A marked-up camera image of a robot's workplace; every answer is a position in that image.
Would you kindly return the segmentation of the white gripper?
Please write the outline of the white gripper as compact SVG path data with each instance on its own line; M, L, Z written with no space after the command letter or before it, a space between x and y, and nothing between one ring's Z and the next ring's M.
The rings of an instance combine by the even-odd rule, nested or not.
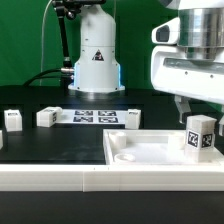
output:
M177 45L179 36L178 17L153 29L151 39L156 46L151 55L150 76L155 90L176 95L179 122L184 124L191 115L189 98L224 104L224 50L218 49L213 62L190 61ZM219 135L224 136L224 105L221 112Z

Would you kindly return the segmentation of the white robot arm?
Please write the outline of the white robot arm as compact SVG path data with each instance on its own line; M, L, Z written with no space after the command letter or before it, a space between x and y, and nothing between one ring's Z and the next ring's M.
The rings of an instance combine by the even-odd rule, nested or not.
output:
M178 16L152 30L154 89L175 95L180 118L190 98L224 109L224 0L158 0ZM99 5L82 8L80 58L69 89L87 98L122 91L115 21Z

